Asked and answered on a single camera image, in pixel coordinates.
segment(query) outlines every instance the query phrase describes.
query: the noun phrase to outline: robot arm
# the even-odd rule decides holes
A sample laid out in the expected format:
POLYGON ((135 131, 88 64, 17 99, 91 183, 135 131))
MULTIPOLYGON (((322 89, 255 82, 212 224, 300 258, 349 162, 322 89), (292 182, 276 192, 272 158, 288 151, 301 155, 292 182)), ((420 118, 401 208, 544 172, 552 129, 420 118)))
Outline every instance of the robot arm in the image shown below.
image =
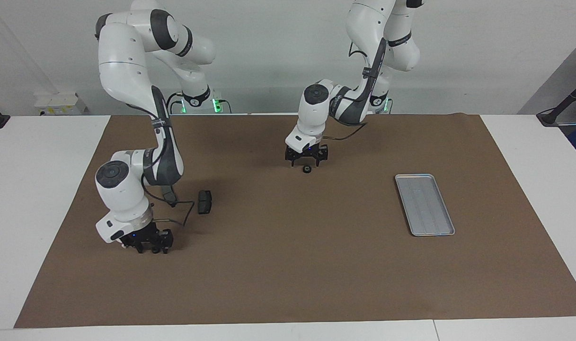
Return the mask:
POLYGON ((319 148, 328 115, 343 125, 356 126, 361 124, 370 105, 380 107, 388 93, 389 68, 407 71, 418 61, 420 52, 410 39, 410 28, 413 10, 421 5, 422 0, 353 2, 346 18, 346 31, 363 55, 362 79, 355 89, 331 80, 321 80, 305 89, 299 119, 285 140, 296 153, 286 150, 286 159, 303 156, 311 147, 319 148), (404 29, 407 34, 393 39, 404 29))
MULTIPOLYGON (((121 241, 139 252, 140 242, 152 242, 167 252, 171 234, 162 238, 156 229, 142 186, 171 188, 182 176, 184 165, 164 96, 149 79, 145 52, 154 52, 158 59, 180 69, 183 61, 194 67, 210 64, 214 46, 176 24, 154 0, 135 0, 130 11, 103 15, 97 22, 96 37, 102 86, 113 98, 147 112, 158 142, 155 148, 117 152, 99 168, 97 189, 110 212, 97 223, 97 230, 106 242, 121 241)), ((205 82, 203 73, 199 77, 175 73, 184 93, 196 93, 205 82)))
POLYGON ((167 51, 155 51, 152 54, 168 65, 180 79, 181 95, 191 108, 201 107, 210 98, 212 90, 208 85, 205 73, 199 67, 204 63, 198 65, 167 51))

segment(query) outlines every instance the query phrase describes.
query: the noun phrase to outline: white table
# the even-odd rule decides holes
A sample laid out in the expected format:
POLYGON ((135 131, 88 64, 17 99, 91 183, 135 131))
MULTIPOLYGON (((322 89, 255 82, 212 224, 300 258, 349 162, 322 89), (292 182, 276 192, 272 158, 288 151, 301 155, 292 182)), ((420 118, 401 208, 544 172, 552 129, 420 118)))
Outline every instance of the white table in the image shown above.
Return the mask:
MULTIPOLYGON (((12 330, 108 119, 13 117, 0 130, 0 340, 576 341, 576 317, 12 330)), ((576 279, 576 151, 533 116, 483 121, 576 279)))

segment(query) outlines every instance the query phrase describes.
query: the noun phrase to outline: silver tray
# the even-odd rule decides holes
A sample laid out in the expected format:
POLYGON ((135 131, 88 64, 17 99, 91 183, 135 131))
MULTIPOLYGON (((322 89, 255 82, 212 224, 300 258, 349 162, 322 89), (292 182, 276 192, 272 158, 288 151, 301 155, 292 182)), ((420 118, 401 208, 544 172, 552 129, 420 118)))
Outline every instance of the silver tray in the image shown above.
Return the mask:
POLYGON ((454 225, 435 177, 431 174, 395 176, 409 230, 417 237, 453 235, 454 225))

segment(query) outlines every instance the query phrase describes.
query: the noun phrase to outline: black joint band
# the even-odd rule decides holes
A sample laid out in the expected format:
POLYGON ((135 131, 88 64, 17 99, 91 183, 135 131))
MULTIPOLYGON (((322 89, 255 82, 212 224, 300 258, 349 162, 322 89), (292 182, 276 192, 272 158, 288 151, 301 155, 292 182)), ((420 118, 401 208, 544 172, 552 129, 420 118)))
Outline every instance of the black joint band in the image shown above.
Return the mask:
POLYGON ((396 47, 396 46, 400 46, 401 44, 404 44, 411 37, 412 37, 412 31, 410 31, 407 36, 405 36, 401 39, 394 40, 394 41, 388 41, 387 43, 389 44, 389 47, 396 47))
POLYGON ((417 9, 422 6, 422 0, 406 0, 405 7, 409 9, 417 9))
POLYGON ((336 112, 338 111, 338 106, 342 101, 342 98, 346 95, 347 92, 351 90, 350 87, 343 86, 339 91, 336 97, 334 97, 329 103, 329 116, 332 118, 336 118, 336 112))
POLYGON ((155 148, 145 149, 145 155, 142 158, 143 164, 143 174, 145 175, 145 179, 147 179, 147 183, 149 185, 155 183, 155 177, 153 176, 153 151, 155 148))
POLYGON ((199 96, 191 97, 183 92, 182 97, 189 103, 190 106, 197 108, 200 107, 205 102, 205 100, 210 97, 211 93, 212 92, 210 91, 210 86, 208 86, 206 92, 202 93, 199 96))
POLYGON ((191 50, 191 46, 193 46, 193 33, 191 33, 191 30, 187 26, 183 25, 183 27, 186 28, 186 32, 189 34, 189 37, 186 40, 185 48, 183 48, 182 51, 177 54, 179 57, 186 56, 186 54, 188 54, 191 50))
POLYGON ((100 30, 106 25, 106 18, 110 16, 111 13, 106 13, 101 15, 97 20, 97 32, 95 33, 95 38, 98 40, 100 38, 100 30))
POLYGON ((172 16, 162 9, 151 11, 151 32, 162 50, 169 50, 176 46, 176 41, 172 40, 168 31, 168 17, 172 16))
POLYGON ((389 93, 387 92, 381 96, 371 95, 370 96, 370 105, 375 106, 375 107, 380 106, 385 101, 385 99, 387 99, 388 94, 389 93))

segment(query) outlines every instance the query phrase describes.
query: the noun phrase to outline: wall socket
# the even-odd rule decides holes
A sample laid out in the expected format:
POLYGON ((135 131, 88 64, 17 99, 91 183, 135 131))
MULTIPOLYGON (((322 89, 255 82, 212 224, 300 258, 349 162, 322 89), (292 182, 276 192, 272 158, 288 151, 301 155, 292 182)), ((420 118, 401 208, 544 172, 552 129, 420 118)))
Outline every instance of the wall socket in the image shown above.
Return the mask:
POLYGON ((58 93, 56 95, 36 95, 34 105, 40 116, 44 115, 86 115, 88 107, 77 93, 58 93))

